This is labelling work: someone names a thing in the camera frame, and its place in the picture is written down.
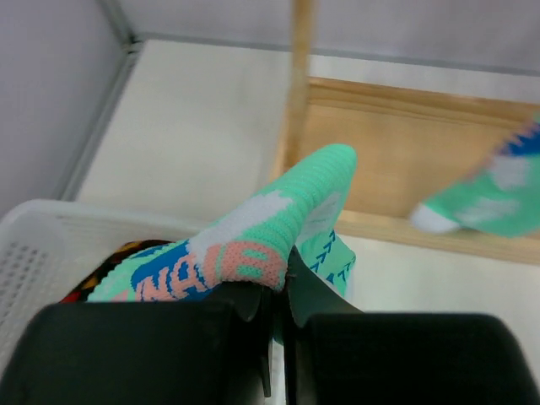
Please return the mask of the mint green sock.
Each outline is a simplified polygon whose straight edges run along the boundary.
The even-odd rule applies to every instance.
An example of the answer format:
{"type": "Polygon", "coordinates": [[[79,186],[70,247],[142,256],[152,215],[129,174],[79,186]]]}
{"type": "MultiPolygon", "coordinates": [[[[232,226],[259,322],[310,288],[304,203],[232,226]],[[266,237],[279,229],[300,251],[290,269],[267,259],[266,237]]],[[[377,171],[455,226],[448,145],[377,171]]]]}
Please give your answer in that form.
{"type": "Polygon", "coordinates": [[[281,291],[292,249],[345,296],[356,256],[335,226],[356,166],[352,147],[320,148],[198,234],[124,259],[86,300],[201,300],[224,282],[281,291]]]}
{"type": "Polygon", "coordinates": [[[430,196],[411,224],[431,234],[476,230],[504,237],[539,231],[539,117],[502,143],[478,170],[430,196]]]}

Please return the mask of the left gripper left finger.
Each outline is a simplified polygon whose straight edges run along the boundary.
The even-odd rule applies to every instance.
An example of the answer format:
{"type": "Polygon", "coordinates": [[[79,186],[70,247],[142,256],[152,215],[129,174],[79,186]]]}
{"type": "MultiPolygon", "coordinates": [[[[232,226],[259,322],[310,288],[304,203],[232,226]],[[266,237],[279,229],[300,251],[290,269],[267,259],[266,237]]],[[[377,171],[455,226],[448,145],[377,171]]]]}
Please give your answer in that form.
{"type": "Polygon", "coordinates": [[[1,379],[4,404],[261,404],[271,293],[225,283],[201,301],[48,305],[1,379]]]}

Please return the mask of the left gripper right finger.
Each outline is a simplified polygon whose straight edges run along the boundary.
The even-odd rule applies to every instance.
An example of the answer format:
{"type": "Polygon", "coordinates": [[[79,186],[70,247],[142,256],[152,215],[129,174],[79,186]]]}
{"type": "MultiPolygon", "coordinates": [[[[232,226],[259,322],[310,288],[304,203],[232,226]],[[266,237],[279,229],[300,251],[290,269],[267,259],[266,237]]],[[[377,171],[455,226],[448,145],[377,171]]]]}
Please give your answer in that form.
{"type": "Polygon", "coordinates": [[[288,259],[282,294],[289,404],[536,404],[521,347],[498,318],[367,313],[288,259]]]}

